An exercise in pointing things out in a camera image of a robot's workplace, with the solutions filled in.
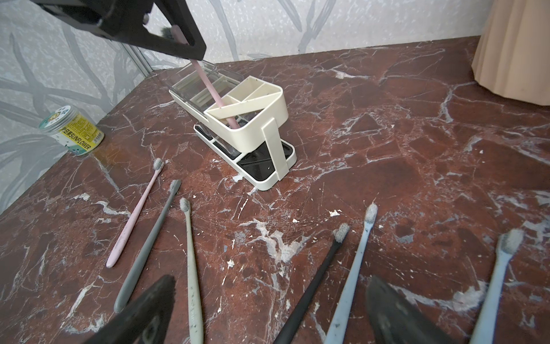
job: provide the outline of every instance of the toothbrush head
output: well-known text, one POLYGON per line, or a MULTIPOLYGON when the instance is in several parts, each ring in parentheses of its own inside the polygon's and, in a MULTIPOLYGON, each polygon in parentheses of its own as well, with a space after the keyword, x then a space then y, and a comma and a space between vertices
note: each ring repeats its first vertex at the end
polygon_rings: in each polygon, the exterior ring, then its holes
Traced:
POLYGON ((365 223, 370 223, 370 224, 375 223, 377 213, 378 213, 378 206, 373 202, 371 203, 371 205, 368 206, 367 212, 365 213, 365 223))
POLYGON ((181 186, 182 181, 179 179, 174 179, 172 183, 170 183, 170 193, 175 193, 179 190, 179 187, 181 186))
POLYGON ((334 240, 336 240, 340 244, 343 243, 344 239, 345 239, 345 236, 349 232, 349 228, 350 228, 349 224, 343 223, 343 224, 340 225, 340 228, 338 228, 337 230, 332 231, 332 233, 334 234, 334 240))
POLYGON ((156 158, 155 162, 153 163, 153 170, 160 170, 164 166, 164 162, 162 162, 161 158, 156 158))
POLYGON ((174 40, 174 36, 172 35, 172 32, 170 31, 171 28, 162 28, 161 29, 161 36, 164 38, 167 38, 169 40, 174 40))
POLYGON ((500 249, 508 254, 515 254, 523 241, 522 230, 511 230, 500 236, 500 249))
POLYGON ((183 212, 188 212, 188 211, 191 209, 191 203, 189 203, 189 201, 187 200, 187 198, 182 197, 182 198, 179 200, 179 208, 180 208, 183 212))

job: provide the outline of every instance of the yellow label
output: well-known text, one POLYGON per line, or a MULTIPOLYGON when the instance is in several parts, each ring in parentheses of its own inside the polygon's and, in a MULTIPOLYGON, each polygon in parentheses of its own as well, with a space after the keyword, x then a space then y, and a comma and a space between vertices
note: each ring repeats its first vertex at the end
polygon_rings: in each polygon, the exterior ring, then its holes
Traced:
POLYGON ((59 132, 85 151, 94 149, 103 138, 103 132, 79 113, 59 132))

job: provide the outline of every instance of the plastic jar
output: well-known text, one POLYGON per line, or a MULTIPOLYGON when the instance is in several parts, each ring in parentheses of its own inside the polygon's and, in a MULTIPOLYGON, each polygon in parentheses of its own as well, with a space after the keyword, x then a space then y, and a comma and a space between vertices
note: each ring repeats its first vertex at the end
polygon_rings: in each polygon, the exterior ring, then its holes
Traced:
POLYGON ((91 119, 72 105, 57 109, 40 123, 38 129, 76 155, 92 151, 105 137, 91 119))

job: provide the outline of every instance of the light blue toothbrush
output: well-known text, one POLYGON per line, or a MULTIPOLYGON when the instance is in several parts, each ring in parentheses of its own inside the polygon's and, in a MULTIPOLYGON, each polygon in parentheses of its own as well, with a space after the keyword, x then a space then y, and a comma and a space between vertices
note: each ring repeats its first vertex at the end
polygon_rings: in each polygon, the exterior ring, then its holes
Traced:
POLYGON ((344 342, 345 329, 348 326, 349 312, 351 311, 351 303, 355 295, 359 270, 363 262, 363 255, 365 254, 369 234, 371 233, 372 226, 375 224, 377 212, 378 206, 376 206, 376 204, 372 203, 368 206, 365 213, 365 229, 361 235, 357 253, 355 253, 353 264, 349 270, 348 279, 345 282, 342 295, 340 295, 340 300, 338 301, 338 306, 336 306, 336 311, 332 317, 324 344, 342 344, 344 342))
POLYGON ((491 283, 481 307, 470 344, 491 344, 494 336, 494 326, 497 322, 498 303, 501 299, 502 283, 508 262, 514 256, 523 241, 522 230, 511 230, 498 238, 497 262, 494 265, 491 283))

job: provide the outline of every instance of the gray toothbrush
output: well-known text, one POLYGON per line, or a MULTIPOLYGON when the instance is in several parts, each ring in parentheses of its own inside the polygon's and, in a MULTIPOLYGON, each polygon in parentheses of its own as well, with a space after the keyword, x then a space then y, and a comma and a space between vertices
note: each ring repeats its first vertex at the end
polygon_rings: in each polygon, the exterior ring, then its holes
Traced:
POLYGON ((189 342, 202 344, 204 329, 202 324, 201 293, 199 290, 199 275, 197 274, 197 262, 195 249, 193 248, 193 233, 191 232, 191 203, 182 198, 179 207, 185 213, 187 223, 187 303, 189 310, 189 342))
POLYGON ((149 233, 147 240, 145 240, 143 247, 141 248, 141 250, 139 251, 139 254, 137 255, 134 265, 132 265, 132 268, 130 269, 128 276, 126 276, 126 280, 124 280, 124 283, 122 284, 122 288, 120 288, 120 291, 118 292, 117 300, 114 302, 114 311, 116 313, 120 313, 120 311, 128 303, 128 300, 130 299, 130 296, 132 295, 134 288, 138 283, 139 276, 141 275, 143 267, 145 266, 147 257, 149 257, 149 252, 151 252, 151 249, 153 248, 153 244, 157 239, 157 235, 161 230, 162 224, 164 222, 164 218, 168 213, 168 209, 170 209, 170 206, 172 204, 172 201, 174 200, 175 194, 176 192, 178 192, 181 184, 182 184, 182 181, 178 179, 173 180, 172 183, 170 184, 170 196, 168 196, 168 200, 166 201, 166 204, 164 205, 164 208, 162 209, 161 214, 158 216, 157 222, 155 222, 155 225, 153 226, 151 233, 149 233))

